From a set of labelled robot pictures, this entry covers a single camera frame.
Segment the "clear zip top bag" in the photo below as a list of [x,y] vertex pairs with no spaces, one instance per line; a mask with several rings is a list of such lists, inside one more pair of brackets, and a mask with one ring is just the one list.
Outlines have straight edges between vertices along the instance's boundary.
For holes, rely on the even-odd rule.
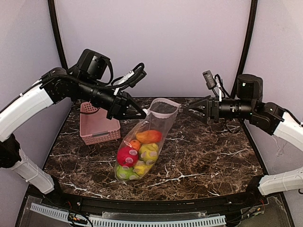
[[145,119],[130,130],[117,151],[114,168],[117,180],[139,180],[148,174],[159,158],[180,107],[175,101],[156,98],[144,109]]

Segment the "red toy food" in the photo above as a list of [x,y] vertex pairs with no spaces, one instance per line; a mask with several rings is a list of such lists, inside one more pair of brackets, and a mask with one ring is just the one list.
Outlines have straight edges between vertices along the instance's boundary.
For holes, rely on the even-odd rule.
[[127,146],[118,150],[116,159],[121,166],[133,167],[139,160],[139,156],[137,150]]

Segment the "yellow toy food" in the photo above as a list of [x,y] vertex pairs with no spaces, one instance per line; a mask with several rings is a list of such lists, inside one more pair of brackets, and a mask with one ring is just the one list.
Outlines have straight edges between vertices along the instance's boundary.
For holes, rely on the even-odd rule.
[[145,176],[149,170],[153,167],[153,164],[146,164],[143,161],[137,161],[133,166],[133,172],[136,173],[139,177]]

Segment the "light green toy lettuce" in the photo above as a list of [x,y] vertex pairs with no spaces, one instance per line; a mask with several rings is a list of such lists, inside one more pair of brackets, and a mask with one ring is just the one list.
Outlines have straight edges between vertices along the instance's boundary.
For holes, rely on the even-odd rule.
[[138,178],[139,175],[134,172],[133,167],[118,166],[116,169],[116,177],[120,180],[128,181]]

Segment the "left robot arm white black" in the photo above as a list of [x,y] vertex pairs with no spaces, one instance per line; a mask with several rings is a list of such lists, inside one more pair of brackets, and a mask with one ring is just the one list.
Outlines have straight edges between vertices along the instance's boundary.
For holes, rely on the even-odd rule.
[[84,100],[107,112],[108,119],[143,119],[146,113],[126,92],[145,76],[139,63],[117,80],[101,82],[105,70],[112,70],[110,59],[85,49],[78,62],[69,69],[54,68],[25,92],[19,94],[0,112],[0,166],[17,173],[41,193],[60,193],[59,182],[39,168],[22,150],[14,132],[42,110],[65,98]]

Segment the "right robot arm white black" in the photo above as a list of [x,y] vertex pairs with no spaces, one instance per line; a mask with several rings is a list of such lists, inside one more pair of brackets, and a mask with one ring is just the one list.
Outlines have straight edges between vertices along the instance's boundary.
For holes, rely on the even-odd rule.
[[219,119],[243,119],[251,125],[260,128],[271,136],[303,149],[303,124],[294,115],[268,102],[264,103],[263,80],[251,74],[241,74],[236,79],[236,99],[227,95],[219,75],[213,76],[211,71],[203,73],[207,88],[219,89],[214,97],[206,96],[188,104],[184,113],[200,122],[207,124],[209,120],[218,122]]

